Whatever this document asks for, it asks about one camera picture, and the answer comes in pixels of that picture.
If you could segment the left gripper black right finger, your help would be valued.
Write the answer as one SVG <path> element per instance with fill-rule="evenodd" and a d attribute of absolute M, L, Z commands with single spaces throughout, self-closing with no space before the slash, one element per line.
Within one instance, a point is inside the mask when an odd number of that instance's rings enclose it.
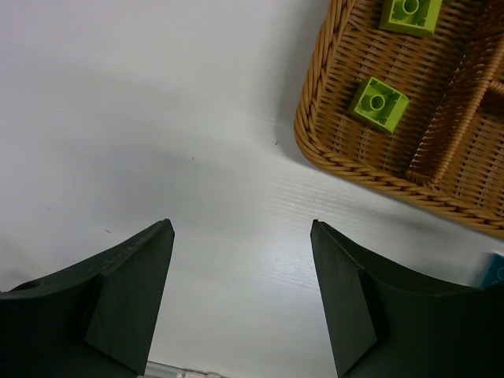
<path fill-rule="evenodd" d="M 338 376 L 502 376 L 503 284 L 427 276 L 318 220 L 310 238 Z"/>

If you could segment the lime lego with hole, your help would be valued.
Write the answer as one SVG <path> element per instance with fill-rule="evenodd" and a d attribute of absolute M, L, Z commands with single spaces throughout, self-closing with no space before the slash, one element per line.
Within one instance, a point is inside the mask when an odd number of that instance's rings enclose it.
<path fill-rule="evenodd" d="M 370 76 L 359 85 L 348 111 L 365 125 L 392 135 L 409 103 L 402 92 Z"/>

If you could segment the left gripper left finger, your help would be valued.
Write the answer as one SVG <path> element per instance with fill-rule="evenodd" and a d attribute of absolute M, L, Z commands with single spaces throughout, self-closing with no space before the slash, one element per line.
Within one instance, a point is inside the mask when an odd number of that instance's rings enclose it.
<path fill-rule="evenodd" d="M 122 243 L 1 294 L 3 377 L 139 377 L 175 232 L 160 220 Z"/>

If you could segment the cyan lego cluster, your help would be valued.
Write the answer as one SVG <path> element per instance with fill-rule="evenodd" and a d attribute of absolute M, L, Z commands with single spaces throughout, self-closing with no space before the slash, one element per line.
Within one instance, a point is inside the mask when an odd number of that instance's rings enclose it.
<path fill-rule="evenodd" d="M 503 284 L 503 254 L 484 252 L 471 280 L 471 286 L 486 289 Z"/>

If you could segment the lime lego two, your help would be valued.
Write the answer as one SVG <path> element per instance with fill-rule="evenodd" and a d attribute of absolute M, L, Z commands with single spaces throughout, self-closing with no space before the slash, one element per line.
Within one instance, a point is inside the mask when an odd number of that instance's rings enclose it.
<path fill-rule="evenodd" d="M 442 0 L 386 0 L 380 29 L 420 37 L 435 33 Z"/>

